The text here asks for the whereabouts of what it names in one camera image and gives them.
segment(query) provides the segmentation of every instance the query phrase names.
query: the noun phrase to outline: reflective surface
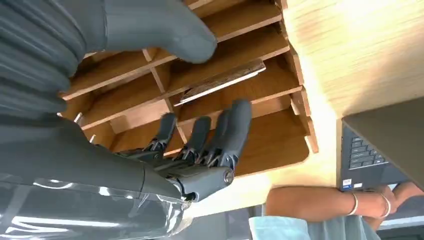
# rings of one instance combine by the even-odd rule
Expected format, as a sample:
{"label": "reflective surface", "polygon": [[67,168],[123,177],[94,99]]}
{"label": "reflective surface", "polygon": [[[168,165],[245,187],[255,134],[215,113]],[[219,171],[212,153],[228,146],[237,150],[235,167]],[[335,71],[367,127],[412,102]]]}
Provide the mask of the reflective surface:
{"label": "reflective surface", "polygon": [[156,194],[0,173],[2,239],[141,240],[187,225],[190,203]]}

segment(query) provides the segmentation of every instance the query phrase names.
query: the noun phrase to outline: shelf compartment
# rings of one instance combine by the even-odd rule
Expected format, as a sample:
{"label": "shelf compartment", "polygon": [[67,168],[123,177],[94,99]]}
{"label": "shelf compartment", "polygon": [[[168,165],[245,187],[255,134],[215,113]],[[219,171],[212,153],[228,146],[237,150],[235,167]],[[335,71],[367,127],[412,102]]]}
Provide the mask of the shelf compartment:
{"label": "shelf compartment", "polygon": [[84,114],[81,127],[92,128],[161,99],[156,81],[149,73],[100,95]]}
{"label": "shelf compartment", "polygon": [[165,99],[138,107],[127,114],[110,121],[113,131],[117,134],[141,125],[159,120],[162,115],[169,113],[170,109]]}
{"label": "shelf compartment", "polygon": [[[279,111],[283,111],[285,109],[290,108],[291,101],[288,95],[283,95],[280,97],[274,97],[271,99],[267,99],[264,101],[257,101],[252,104],[252,118],[262,117],[268,114],[276,113]],[[223,107],[222,109],[226,109],[231,107],[231,103]],[[210,112],[205,114],[205,116],[209,116],[211,118],[210,129],[213,130],[217,126],[218,116],[221,114],[222,110],[217,110],[214,112]],[[183,136],[187,139],[192,135],[192,128],[195,124],[197,117],[180,121],[178,122],[178,127],[181,129]]]}
{"label": "shelf compartment", "polygon": [[257,76],[202,96],[182,105],[178,120],[184,122],[229,107],[236,99],[246,99],[252,104],[295,93],[302,89],[296,78],[281,67],[276,58],[265,62],[266,70]]}
{"label": "shelf compartment", "polygon": [[255,174],[303,162],[309,155],[306,134],[291,108],[254,118],[235,175]]}
{"label": "shelf compartment", "polygon": [[208,78],[225,73],[253,60],[263,61],[289,50],[284,37],[266,26],[218,45],[213,57],[203,64],[176,61],[171,65],[168,94],[175,95],[201,85]]}
{"label": "shelf compartment", "polygon": [[95,96],[88,92],[66,102],[66,111],[61,112],[61,116],[74,121],[78,114],[85,114],[90,110],[95,100]]}
{"label": "shelf compartment", "polygon": [[[111,150],[121,152],[136,148],[146,147],[157,134],[161,121],[156,120],[145,125],[124,131],[116,135]],[[165,155],[170,155],[179,152],[184,146],[177,129],[175,129],[169,146],[166,148]]]}
{"label": "shelf compartment", "polygon": [[[219,43],[282,20],[282,14],[278,7],[266,0],[249,0],[234,6],[232,6],[234,4],[232,1],[225,2],[231,3],[219,7],[223,8],[227,5],[231,7],[202,19]],[[208,9],[210,5],[217,4],[223,5],[218,1],[212,1],[197,10]],[[156,62],[155,65],[160,65],[176,58],[166,50],[159,49],[153,61]]]}
{"label": "shelf compartment", "polygon": [[70,100],[85,93],[149,70],[142,51],[121,52],[100,62],[88,72],[75,76],[63,99]]}

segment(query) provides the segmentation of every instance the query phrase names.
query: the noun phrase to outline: light blue shirt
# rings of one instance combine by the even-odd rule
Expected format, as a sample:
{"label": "light blue shirt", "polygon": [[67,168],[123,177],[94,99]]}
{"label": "light blue shirt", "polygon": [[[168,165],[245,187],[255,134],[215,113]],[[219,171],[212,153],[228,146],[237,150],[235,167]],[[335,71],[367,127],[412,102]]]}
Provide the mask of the light blue shirt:
{"label": "light blue shirt", "polygon": [[254,240],[380,240],[360,216],[337,217],[324,222],[306,222],[282,216],[249,219]]}

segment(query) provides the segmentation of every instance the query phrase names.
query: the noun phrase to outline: robotic hand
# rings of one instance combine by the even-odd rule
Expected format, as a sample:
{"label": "robotic hand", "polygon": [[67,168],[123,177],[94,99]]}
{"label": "robotic hand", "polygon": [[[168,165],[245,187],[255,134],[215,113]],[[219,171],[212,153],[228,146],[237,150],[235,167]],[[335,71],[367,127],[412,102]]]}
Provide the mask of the robotic hand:
{"label": "robotic hand", "polygon": [[155,46],[209,59],[215,37],[179,0],[3,0],[0,16],[0,239],[162,237],[181,229],[187,201],[232,182],[247,101],[220,115],[206,145],[211,120],[200,117],[173,159],[163,158],[171,113],[146,148],[117,154],[56,115],[85,53]]}

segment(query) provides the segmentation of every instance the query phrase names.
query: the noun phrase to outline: person's arm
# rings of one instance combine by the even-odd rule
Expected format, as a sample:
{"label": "person's arm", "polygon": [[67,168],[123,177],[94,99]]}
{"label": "person's arm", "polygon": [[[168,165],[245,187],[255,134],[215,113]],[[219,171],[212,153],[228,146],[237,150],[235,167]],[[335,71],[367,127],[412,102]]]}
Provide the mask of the person's arm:
{"label": "person's arm", "polygon": [[[358,208],[355,215],[379,218],[387,211],[380,193],[356,192]],[[355,207],[350,192],[328,187],[281,187],[272,189],[266,200],[267,216],[282,216],[322,222],[348,215]]]}

